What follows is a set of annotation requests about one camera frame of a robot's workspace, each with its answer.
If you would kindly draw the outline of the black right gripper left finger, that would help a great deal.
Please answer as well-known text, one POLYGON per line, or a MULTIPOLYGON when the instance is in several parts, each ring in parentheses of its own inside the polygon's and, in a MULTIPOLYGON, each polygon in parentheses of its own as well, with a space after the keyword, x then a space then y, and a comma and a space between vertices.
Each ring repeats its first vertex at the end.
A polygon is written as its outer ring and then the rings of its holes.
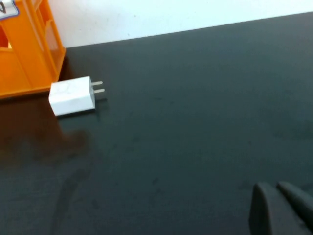
POLYGON ((248 222, 252 235, 311 233, 277 187, 265 182, 253 186, 248 222))

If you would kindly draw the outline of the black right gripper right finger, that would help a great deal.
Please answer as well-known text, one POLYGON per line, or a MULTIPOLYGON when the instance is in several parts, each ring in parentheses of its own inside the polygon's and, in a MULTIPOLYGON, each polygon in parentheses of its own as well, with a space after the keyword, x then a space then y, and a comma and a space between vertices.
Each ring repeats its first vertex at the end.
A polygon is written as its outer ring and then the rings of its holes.
POLYGON ((289 183, 278 182, 277 189, 283 194, 306 227, 313 232, 313 197, 301 188, 289 183))

